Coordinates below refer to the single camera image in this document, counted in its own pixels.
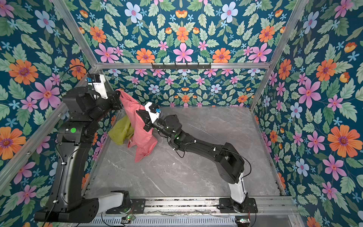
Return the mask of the pink cloth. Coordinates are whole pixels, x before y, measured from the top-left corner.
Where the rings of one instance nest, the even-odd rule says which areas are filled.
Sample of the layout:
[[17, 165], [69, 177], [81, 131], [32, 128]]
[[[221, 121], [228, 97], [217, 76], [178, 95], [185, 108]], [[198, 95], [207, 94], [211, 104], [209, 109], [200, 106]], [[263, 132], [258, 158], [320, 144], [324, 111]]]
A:
[[145, 123], [136, 111], [145, 110], [145, 107], [141, 105], [136, 99], [130, 96], [122, 89], [120, 91], [120, 101], [124, 107], [124, 110], [130, 120], [131, 126], [134, 129], [134, 134], [128, 143], [128, 148], [137, 146], [135, 163], [140, 162], [143, 158], [150, 155], [157, 145], [158, 140], [152, 134], [153, 130], [145, 131]]

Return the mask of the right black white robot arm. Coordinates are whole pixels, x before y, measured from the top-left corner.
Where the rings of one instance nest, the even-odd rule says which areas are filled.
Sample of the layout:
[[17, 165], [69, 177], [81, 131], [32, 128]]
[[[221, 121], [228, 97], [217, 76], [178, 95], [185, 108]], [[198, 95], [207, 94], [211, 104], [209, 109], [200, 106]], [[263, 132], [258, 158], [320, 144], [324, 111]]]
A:
[[228, 183], [231, 192], [231, 201], [219, 205], [220, 210], [234, 210], [238, 213], [247, 211], [249, 197], [244, 186], [245, 159], [232, 144], [212, 144], [197, 139], [182, 130], [177, 115], [161, 118], [161, 110], [158, 108], [152, 111], [137, 110], [136, 113], [142, 119], [145, 131], [156, 129], [167, 138], [168, 145], [174, 150], [194, 153], [215, 163], [220, 177]]

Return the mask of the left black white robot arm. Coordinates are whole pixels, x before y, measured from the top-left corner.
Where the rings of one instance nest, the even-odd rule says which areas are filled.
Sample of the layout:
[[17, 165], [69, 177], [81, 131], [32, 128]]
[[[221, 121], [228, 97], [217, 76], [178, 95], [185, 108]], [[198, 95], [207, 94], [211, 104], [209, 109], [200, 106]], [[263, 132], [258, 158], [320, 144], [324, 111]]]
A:
[[99, 122], [110, 111], [122, 108], [120, 94], [120, 91], [108, 92], [106, 98], [102, 98], [88, 87], [77, 87], [63, 97], [70, 118], [59, 129], [56, 146], [59, 161], [54, 186], [46, 206], [35, 213], [35, 221], [89, 223], [98, 213], [130, 202], [127, 191], [90, 199], [82, 195], [84, 167], [94, 135]]

